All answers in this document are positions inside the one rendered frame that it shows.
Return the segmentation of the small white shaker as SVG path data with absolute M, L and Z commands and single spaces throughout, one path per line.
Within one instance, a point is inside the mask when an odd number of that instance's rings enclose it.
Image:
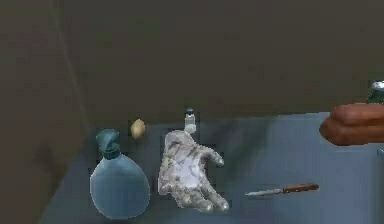
M 189 134 L 196 132 L 196 117 L 192 108 L 186 110 L 184 130 Z

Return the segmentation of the blue spray bottle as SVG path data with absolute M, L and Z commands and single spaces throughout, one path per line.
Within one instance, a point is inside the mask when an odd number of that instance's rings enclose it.
M 150 201 L 150 186 L 144 171 L 121 152 L 116 129 L 103 129 L 95 139 L 102 159 L 90 175 L 94 206 L 112 220 L 141 215 Z

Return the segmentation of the silver round object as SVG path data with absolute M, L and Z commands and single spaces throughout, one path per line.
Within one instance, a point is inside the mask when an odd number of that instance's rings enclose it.
M 384 104 L 384 81 L 374 81 L 371 84 L 371 92 L 367 102 Z

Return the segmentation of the brown handled knife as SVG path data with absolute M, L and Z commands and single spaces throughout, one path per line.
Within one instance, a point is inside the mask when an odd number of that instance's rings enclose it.
M 299 185 L 286 186 L 286 187 L 276 188 L 276 189 L 248 192 L 248 193 L 245 193 L 245 196 L 256 197 L 256 196 L 266 196 L 266 195 L 274 195 L 274 194 L 288 194 L 292 192 L 314 191 L 317 189 L 319 189 L 318 184 L 299 184 Z

